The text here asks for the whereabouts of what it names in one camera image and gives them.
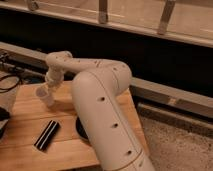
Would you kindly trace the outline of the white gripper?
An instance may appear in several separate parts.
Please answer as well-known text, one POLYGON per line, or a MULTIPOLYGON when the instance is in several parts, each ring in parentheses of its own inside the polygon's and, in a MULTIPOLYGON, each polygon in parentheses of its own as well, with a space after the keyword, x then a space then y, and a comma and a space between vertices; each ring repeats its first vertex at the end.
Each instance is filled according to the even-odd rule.
MULTIPOLYGON (((48 69, 45 75, 45 82, 49 88, 59 87, 63 81, 64 72, 62 70, 48 69)), ((43 98, 49 95, 49 91, 46 86, 42 85, 36 89, 35 94, 39 98, 43 98)))

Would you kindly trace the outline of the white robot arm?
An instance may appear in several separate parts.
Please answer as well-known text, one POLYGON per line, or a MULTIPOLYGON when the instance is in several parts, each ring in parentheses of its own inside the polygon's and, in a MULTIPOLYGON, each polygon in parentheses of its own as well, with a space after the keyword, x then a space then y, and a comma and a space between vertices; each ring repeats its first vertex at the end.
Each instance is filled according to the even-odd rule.
POLYGON ((129 66, 116 60, 79 59, 68 51, 45 57, 48 71, 37 96, 53 104, 53 92, 66 72, 75 77, 71 84, 74 108, 104 171, 155 171, 149 157, 116 97, 129 88, 129 66))

